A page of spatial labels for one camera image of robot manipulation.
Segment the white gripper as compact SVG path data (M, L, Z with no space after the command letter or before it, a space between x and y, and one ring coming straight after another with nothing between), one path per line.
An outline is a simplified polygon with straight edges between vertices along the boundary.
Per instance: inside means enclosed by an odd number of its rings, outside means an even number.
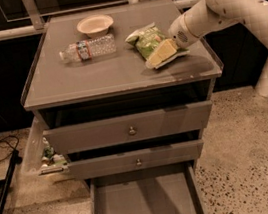
M198 41L198 37L192 34L189 27L187 27L185 18L185 15L182 14L171 23L168 29L170 39L160 42L152 54L148 56L145 63L146 67L149 69L159 67L162 62L177 53L178 46L184 49Z

